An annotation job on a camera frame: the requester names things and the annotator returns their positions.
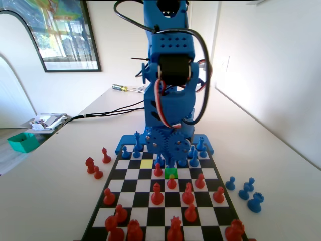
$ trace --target painting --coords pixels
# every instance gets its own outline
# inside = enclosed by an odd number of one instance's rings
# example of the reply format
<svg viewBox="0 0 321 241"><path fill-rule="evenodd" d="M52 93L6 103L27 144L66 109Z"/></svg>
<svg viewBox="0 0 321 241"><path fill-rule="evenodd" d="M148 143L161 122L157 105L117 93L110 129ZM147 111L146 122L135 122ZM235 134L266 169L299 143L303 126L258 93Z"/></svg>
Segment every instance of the painting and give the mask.
<svg viewBox="0 0 321 241"><path fill-rule="evenodd" d="M101 71L86 1L0 0L29 31L45 72Z"/></svg>

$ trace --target red pawn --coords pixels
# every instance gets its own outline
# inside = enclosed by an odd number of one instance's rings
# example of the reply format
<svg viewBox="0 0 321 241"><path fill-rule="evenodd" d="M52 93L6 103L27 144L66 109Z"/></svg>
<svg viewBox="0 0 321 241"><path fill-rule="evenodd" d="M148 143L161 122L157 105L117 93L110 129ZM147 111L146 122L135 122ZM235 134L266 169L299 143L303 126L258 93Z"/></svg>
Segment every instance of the red pawn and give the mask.
<svg viewBox="0 0 321 241"><path fill-rule="evenodd" d="M154 193L151 196L151 201L155 205L160 205L164 200L164 196L161 193L161 186L158 183L155 183L154 187L153 187L153 190L154 190Z"/></svg>
<svg viewBox="0 0 321 241"><path fill-rule="evenodd" d="M116 219L118 223L124 222L127 219L128 212L121 204L116 206Z"/></svg>
<svg viewBox="0 0 321 241"><path fill-rule="evenodd" d="M128 241L142 241L144 234L137 220L131 220L128 225Z"/></svg>
<svg viewBox="0 0 321 241"><path fill-rule="evenodd" d="M225 229L225 238L227 241L241 241L244 233L244 225L238 219L231 222L231 226Z"/></svg>
<svg viewBox="0 0 321 241"><path fill-rule="evenodd" d="M156 169L154 170L154 174L157 177L160 177L163 174L163 171L161 169L161 165L158 162L156 163Z"/></svg>
<svg viewBox="0 0 321 241"><path fill-rule="evenodd" d="M99 167L97 167L97 166L94 167L94 171L95 171L94 177L95 177L96 179L100 179L100 178L102 178L102 176L104 175L104 174L102 173L102 171L99 170Z"/></svg>
<svg viewBox="0 0 321 241"><path fill-rule="evenodd" d="M109 188L106 188L104 191L105 197L104 197L104 203L106 205L112 205L116 199L115 194L113 194L112 192L110 192Z"/></svg>
<svg viewBox="0 0 321 241"><path fill-rule="evenodd" d="M194 222L196 220L195 206L193 204L190 204L185 210L184 217L188 222Z"/></svg>
<svg viewBox="0 0 321 241"><path fill-rule="evenodd" d="M195 180L195 186L199 189L202 189L205 186L204 175L202 173L199 174L198 178Z"/></svg>
<svg viewBox="0 0 321 241"><path fill-rule="evenodd" d="M125 238L124 230L117 227L117 219L115 216L110 216L105 221L105 227L110 232L108 241L123 241Z"/></svg>
<svg viewBox="0 0 321 241"><path fill-rule="evenodd" d="M217 191L213 194L214 201L216 201L217 203L222 203L224 201L223 192L223 187L218 187Z"/></svg>
<svg viewBox="0 0 321 241"><path fill-rule="evenodd" d="M166 235L167 241L182 241L183 235L181 232L181 221L179 217L173 217L171 219L171 227Z"/></svg>
<svg viewBox="0 0 321 241"><path fill-rule="evenodd" d="M111 161L111 157L107 155L107 150L106 148L102 149L102 152L104 154L104 158L102 159L103 163L109 163Z"/></svg>

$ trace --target black square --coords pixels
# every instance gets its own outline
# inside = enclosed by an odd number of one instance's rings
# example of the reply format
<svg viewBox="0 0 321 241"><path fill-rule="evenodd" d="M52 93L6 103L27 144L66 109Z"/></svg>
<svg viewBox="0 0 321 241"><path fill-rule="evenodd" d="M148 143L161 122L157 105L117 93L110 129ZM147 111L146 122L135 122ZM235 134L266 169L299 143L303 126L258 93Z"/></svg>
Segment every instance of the black square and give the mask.
<svg viewBox="0 0 321 241"><path fill-rule="evenodd" d="M179 192L165 192L165 207L180 207L181 198Z"/></svg>
<svg viewBox="0 0 321 241"><path fill-rule="evenodd" d="M137 180L124 180L121 192L135 192Z"/></svg>
<svg viewBox="0 0 321 241"><path fill-rule="evenodd" d="M200 173L203 173L202 168L190 168L190 174L192 179L198 179Z"/></svg>
<svg viewBox="0 0 321 241"><path fill-rule="evenodd" d="M223 186L219 179L205 179L207 189L210 192L216 192L218 187Z"/></svg>
<svg viewBox="0 0 321 241"><path fill-rule="evenodd" d="M188 209L188 207L181 207L182 211L182 219L183 219L183 226L201 226L200 218L199 218L199 212L197 211L197 207L195 207L196 212L196 219L194 222L188 222L184 217L185 210Z"/></svg>
<svg viewBox="0 0 321 241"><path fill-rule="evenodd" d="M215 164L211 159L200 159L201 168L214 168Z"/></svg>
<svg viewBox="0 0 321 241"><path fill-rule="evenodd" d="M114 169L112 172L111 180L124 180L126 176L127 169Z"/></svg>
<svg viewBox="0 0 321 241"><path fill-rule="evenodd" d="M148 207L149 192L136 192L132 207Z"/></svg>
<svg viewBox="0 0 321 241"><path fill-rule="evenodd" d="M197 207L213 207L211 196L208 192L194 192Z"/></svg>
<svg viewBox="0 0 321 241"><path fill-rule="evenodd" d="M147 226L165 226L165 208L148 208Z"/></svg>
<svg viewBox="0 0 321 241"><path fill-rule="evenodd" d="M152 169L140 169L138 179L151 179Z"/></svg>
<svg viewBox="0 0 321 241"><path fill-rule="evenodd" d="M151 152L143 152L142 159L154 159L154 153Z"/></svg>
<svg viewBox="0 0 321 241"><path fill-rule="evenodd" d="M154 187L155 183L158 183L160 185L160 191L161 192L165 192L165 180L164 179L151 180L151 182L150 182L150 191L151 192L154 192L153 187Z"/></svg>
<svg viewBox="0 0 321 241"><path fill-rule="evenodd" d="M223 241L223 237L218 226L201 227L204 241Z"/></svg>
<svg viewBox="0 0 321 241"><path fill-rule="evenodd" d="M219 226L230 226L231 222L237 219L229 207L214 207L214 211Z"/></svg>
<svg viewBox="0 0 321 241"><path fill-rule="evenodd" d="M128 169L139 169L141 165L141 160L130 160Z"/></svg>
<svg viewBox="0 0 321 241"><path fill-rule="evenodd" d="M185 192L186 188L186 183L190 182L192 186L192 192L193 192L193 185L192 185L192 180L191 179L179 179L179 191L180 192Z"/></svg>

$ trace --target white square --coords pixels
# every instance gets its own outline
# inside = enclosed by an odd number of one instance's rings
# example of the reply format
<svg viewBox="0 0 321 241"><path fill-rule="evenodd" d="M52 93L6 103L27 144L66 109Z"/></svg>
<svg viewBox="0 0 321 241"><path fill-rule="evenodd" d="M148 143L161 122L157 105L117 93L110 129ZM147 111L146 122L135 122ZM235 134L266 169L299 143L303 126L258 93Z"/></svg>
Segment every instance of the white square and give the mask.
<svg viewBox="0 0 321 241"><path fill-rule="evenodd" d="M136 219L141 227L147 226L148 207L133 207L130 220Z"/></svg>
<svg viewBox="0 0 321 241"><path fill-rule="evenodd" d="M121 192L124 180L111 180L108 188L111 192Z"/></svg>
<svg viewBox="0 0 321 241"><path fill-rule="evenodd" d="M136 192L150 192L150 183L151 183L150 179L137 180Z"/></svg>
<svg viewBox="0 0 321 241"><path fill-rule="evenodd" d="M204 185L204 187L203 187L202 189L198 188L198 187L195 185L195 181L196 181L196 179L192 179L192 185L193 185L193 190L194 190L194 192L207 192L207 191L208 191L205 180L203 180L204 183L205 183L205 185Z"/></svg>
<svg viewBox="0 0 321 241"><path fill-rule="evenodd" d="M203 234L200 226L184 226L184 240L185 241L202 241Z"/></svg>
<svg viewBox="0 0 321 241"><path fill-rule="evenodd" d="M224 201L222 203L217 203L214 198L213 198L213 194L214 192L209 192L209 195L211 197L211 201L212 201L212 204L213 204L213 207L228 207L229 204L227 203L226 201L226 198L225 198L225 195L223 194L224 196Z"/></svg>
<svg viewBox="0 0 321 241"><path fill-rule="evenodd" d="M93 227L105 227L105 221L109 216L114 216L116 208L100 208L95 218Z"/></svg>
<svg viewBox="0 0 321 241"><path fill-rule="evenodd" d="M139 169L128 169L126 172L125 180L137 180L139 175Z"/></svg>
<svg viewBox="0 0 321 241"><path fill-rule="evenodd" d="M218 226L217 218L212 207L198 207L197 212L199 213L199 218L201 226Z"/></svg>
<svg viewBox="0 0 321 241"><path fill-rule="evenodd" d="M179 217L181 221L181 226L183 226L182 222L182 211L180 207L166 207L165 208L165 226L171 226L171 219L175 217Z"/></svg>
<svg viewBox="0 0 321 241"><path fill-rule="evenodd" d="M152 179L164 179L165 178L164 168L161 168L161 170L163 171L162 174L159 177L157 177L154 174L155 169L153 169L152 173L151 173L151 178Z"/></svg>
<svg viewBox="0 0 321 241"><path fill-rule="evenodd" d="M182 199L182 194L183 194L183 193L184 193L184 192L180 192L181 207L188 207L188 205L183 202L183 199ZM193 205L196 207L197 205L196 205L196 200L195 200L194 192L192 192L192 195L194 196Z"/></svg>
<svg viewBox="0 0 321 241"><path fill-rule="evenodd" d="M191 179L191 173L189 168L177 168L178 179Z"/></svg>
<svg viewBox="0 0 321 241"><path fill-rule="evenodd" d="M217 179L215 170L213 168L202 168L205 179Z"/></svg>
<svg viewBox="0 0 321 241"><path fill-rule="evenodd" d="M165 227L147 227L146 241L161 241L165 238Z"/></svg>
<svg viewBox="0 0 321 241"><path fill-rule="evenodd" d="M176 187L174 189L169 189L169 187L167 187L167 182L169 179L165 180L165 192L179 192L179 182L177 179L174 179L176 181Z"/></svg>
<svg viewBox="0 0 321 241"><path fill-rule="evenodd" d="M162 203L160 204L160 205L155 205L155 204L153 204L153 202L151 201L151 197L152 197L152 195L153 195L154 193L153 192L151 192L150 194L149 194L149 207L165 207L165 202L164 202L164 199L163 199L163 201L162 201Z"/></svg>
<svg viewBox="0 0 321 241"><path fill-rule="evenodd" d="M129 160L118 160L116 169L128 169Z"/></svg>
<svg viewBox="0 0 321 241"><path fill-rule="evenodd" d="M132 207L134 203L134 192L121 192L117 204L121 204L122 207Z"/></svg>

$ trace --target blue pawn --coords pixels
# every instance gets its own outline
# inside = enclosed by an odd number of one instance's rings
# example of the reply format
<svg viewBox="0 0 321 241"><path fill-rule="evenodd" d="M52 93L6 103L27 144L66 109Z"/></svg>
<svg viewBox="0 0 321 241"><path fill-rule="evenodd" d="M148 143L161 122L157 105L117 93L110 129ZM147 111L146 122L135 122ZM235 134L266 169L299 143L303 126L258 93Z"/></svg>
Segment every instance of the blue pawn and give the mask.
<svg viewBox="0 0 321 241"><path fill-rule="evenodd" d="M121 156L123 158L129 158L130 157L130 153L127 151L127 146L124 146L122 149L123 149L124 152L121 154Z"/></svg>
<svg viewBox="0 0 321 241"><path fill-rule="evenodd" d="M206 146L203 146L202 151L200 152L200 157L207 157Z"/></svg>
<svg viewBox="0 0 321 241"><path fill-rule="evenodd" d="M193 152L193 158L190 159L190 166L197 167L199 165L199 161L197 160L197 150Z"/></svg>
<svg viewBox="0 0 321 241"><path fill-rule="evenodd" d="M136 146L134 147L134 149L137 149L139 152L142 152L144 149L144 146L139 141L140 133L136 131L134 135L136 138Z"/></svg>
<svg viewBox="0 0 321 241"><path fill-rule="evenodd" d="M240 198L242 198L243 200L249 199L250 197L249 190L250 190L250 187L248 185L244 185L244 190L239 191Z"/></svg>
<svg viewBox="0 0 321 241"><path fill-rule="evenodd" d="M254 178L250 177L249 182L244 183L244 186L248 185L250 187L250 192L254 190L254 186L253 186L254 181L255 181Z"/></svg>
<svg viewBox="0 0 321 241"><path fill-rule="evenodd" d="M248 208L255 213L259 213L261 211L261 202L264 201L264 197L261 193L256 192L253 194L253 199L247 202Z"/></svg>
<svg viewBox="0 0 321 241"><path fill-rule="evenodd" d="M200 137L199 142L196 145L196 149L200 152L203 150L203 142L204 142L204 138Z"/></svg>
<svg viewBox="0 0 321 241"><path fill-rule="evenodd" d="M235 177L230 177L230 181L227 181L225 183L226 188L233 191L235 189L234 181L235 181Z"/></svg>
<svg viewBox="0 0 321 241"><path fill-rule="evenodd" d="M190 150L189 153L187 154L187 156L188 156L189 158L192 158L192 157L193 157L194 149L195 149L195 146L194 146L194 145L191 145L191 150Z"/></svg>

